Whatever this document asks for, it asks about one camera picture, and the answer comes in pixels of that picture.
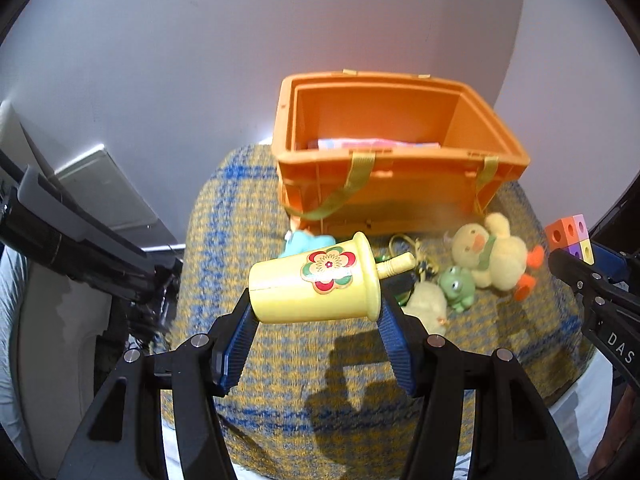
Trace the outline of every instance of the teal toy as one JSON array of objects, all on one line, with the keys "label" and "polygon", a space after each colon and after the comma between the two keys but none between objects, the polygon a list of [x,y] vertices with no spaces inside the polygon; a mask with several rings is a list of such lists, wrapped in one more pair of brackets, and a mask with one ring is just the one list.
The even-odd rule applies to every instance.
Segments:
[{"label": "teal toy", "polygon": [[476,300],[476,282],[469,269],[453,266],[438,277],[438,285],[447,303],[456,312],[464,312]]},{"label": "teal toy", "polygon": [[313,236],[306,231],[295,231],[286,239],[287,243],[284,246],[284,252],[278,256],[279,258],[335,245],[335,238],[332,236]]}]

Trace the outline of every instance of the toy block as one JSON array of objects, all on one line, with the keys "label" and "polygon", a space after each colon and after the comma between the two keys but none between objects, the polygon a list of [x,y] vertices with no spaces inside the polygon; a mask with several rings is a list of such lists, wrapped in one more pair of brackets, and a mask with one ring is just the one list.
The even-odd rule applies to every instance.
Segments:
[{"label": "toy block", "polygon": [[582,250],[582,260],[589,265],[593,265],[594,259],[591,241],[588,238],[586,240],[582,240],[580,242],[580,248]]},{"label": "toy block", "polygon": [[589,231],[587,230],[587,222],[584,221],[584,216],[574,215],[575,230],[578,233],[578,240],[588,240]]},{"label": "toy block", "polygon": [[582,248],[579,243],[565,247],[564,250],[576,258],[582,259]]},{"label": "toy block", "polygon": [[545,233],[549,242],[549,251],[565,249],[580,242],[572,216],[561,218],[549,224],[545,227]]}]

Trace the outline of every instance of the white wall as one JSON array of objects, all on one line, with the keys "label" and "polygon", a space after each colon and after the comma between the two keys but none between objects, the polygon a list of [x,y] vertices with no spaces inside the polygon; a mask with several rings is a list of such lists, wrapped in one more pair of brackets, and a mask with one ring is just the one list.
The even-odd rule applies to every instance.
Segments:
[{"label": "white wall", "polygon": [[9,98],[57,168],[103,142],[179,241],[229,150],[270,134],[281,80],[434,73],[491,103],[522,0],[31,0],[0,46]]},{"label": "white wall", "polygon": [[604,0],[524,0],[495,110],[531,156],[543,225],[593,226],[640,169],[640,56]]}]

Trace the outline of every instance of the green frog toy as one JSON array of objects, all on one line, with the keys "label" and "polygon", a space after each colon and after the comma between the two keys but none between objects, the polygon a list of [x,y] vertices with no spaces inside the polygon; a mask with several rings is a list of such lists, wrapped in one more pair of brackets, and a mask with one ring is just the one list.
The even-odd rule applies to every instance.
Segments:
[{"label": "green frog toy", "polygon": [[438,277],[438,285],[444,292],[449,306],[457,313],[464,312],[474,304],[476,283],[469,269],[449,267]]}]

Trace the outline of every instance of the yellow toy cup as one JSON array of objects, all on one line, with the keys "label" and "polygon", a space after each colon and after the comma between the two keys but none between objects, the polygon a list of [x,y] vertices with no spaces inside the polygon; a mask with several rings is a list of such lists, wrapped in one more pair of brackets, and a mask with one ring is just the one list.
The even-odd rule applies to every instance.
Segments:
[{"label": "yellow toy cup", "polygon": [[249,296],[263,323],[296,323],[380,315],[380,280],[413,269],[411,253],[377,264],[367,237],[255,264]]}]

